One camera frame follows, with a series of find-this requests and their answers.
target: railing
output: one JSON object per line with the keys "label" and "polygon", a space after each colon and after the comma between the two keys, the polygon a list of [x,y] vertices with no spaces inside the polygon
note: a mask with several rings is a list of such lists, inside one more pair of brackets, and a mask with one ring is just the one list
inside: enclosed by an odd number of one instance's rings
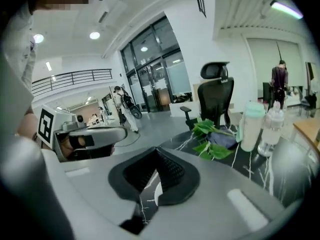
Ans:
{"label": "railing", "polygon": [[93,81],[112,79],[111,69],[92,69],[56,74],[32,83],[32,94],[38,96],[60,88]]}

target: headrest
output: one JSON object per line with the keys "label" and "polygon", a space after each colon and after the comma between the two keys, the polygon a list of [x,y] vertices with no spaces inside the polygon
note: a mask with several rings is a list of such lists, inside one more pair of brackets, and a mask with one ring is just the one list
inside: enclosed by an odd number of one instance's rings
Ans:
{"label": "headrest", "polygon": [[222,80],[228,79],[227,64],[229,62],[210,62],[205,64],[200,72],[203,79],[221,78]]}

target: ceiling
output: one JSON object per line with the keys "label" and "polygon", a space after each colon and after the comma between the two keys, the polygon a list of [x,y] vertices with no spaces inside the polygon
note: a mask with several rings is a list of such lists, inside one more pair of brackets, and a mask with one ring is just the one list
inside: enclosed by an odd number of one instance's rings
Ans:
{"label": "ceiling", "polygon": [[[218,30],[232,28],[265,28],[294,33],[309,37],[303,19],[294,17],[271,8],[273,0],[216,0],[215,28]],[[276,0],[296,11],[291,0]]]}
{"label": "ceiling", "polygon": [[[37,58],[101,55],[121,29],[154,1],[92,0],[70,10],[36,11],[32,31],[44,35]],[[100,38],[91,40],[89,34],[94,31],[100,32]]]}
{"label": "ceiling", "polygon": [[51,101],[47,103],[47,105],[52,108],[56,108],[57,106],[60,106],[63,109],[67,109],[77,105],[84,105],[88,100],[88,97],[91,97],[90,102],[94,102],[95,99],[102,99],[109,93],[110,93],[110,89],[108,86],[100,89],[93,89],[90,91],[75,93],[75,94]]}

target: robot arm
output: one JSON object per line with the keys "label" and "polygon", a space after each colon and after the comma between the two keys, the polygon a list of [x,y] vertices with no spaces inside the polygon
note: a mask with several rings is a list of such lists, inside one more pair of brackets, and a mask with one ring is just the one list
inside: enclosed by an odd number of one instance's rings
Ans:
{"label": "robot arm", "polygon": [[[61,136],[69,135],[70,144],[75,151],[94,151],[111,146],[116,142],[125,139],[128,135],[123,127],[101,126],[87,128],[81,115],[51,108],[47,105],[42,106],[37,136],[52,149],[60,162],[65,162],[61,148]],[[78,144],[78,137],[83,137],[85,146]]]}

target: fluorescent light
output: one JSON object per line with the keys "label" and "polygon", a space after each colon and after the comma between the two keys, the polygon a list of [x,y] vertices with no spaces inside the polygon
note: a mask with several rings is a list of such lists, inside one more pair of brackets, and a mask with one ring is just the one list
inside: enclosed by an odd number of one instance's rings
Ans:
{"label": "fluorescent light", "polygon": [[45,64],[46,64],[46,67],[48,68],[48,70],[51,71],[52,68],[51,68],[51,66],[50,66],[50,63],[49,63],[49,62],[46,62]]}
{"label": "fluorescent light", "polygon": [[99,32],[92,32],[90,34],[90,38],[91,39],[98,39],[100,37],[100,33]]}
{"label": "fluorescent light", "polygon": [[272,8],[277,9],[279,11],[282,11],[282,12],[284,12],[286,14],[289,14],[289,15],[295,17],[298,20],[303,18],[303,15],[301,13],[299,13],[299,12],[295,11],[294,9],[291,9],[288,6],[286,6],[286,5],[282,4],[282,3],[279,3],[279,2],[277,2],[275,0],[272,1],[270,5],[271,5]]}
{"label": "fluorescent light", "polygon": [[45,39],[42,34],[35,34],[33,38],[36,44],[40,44]]}

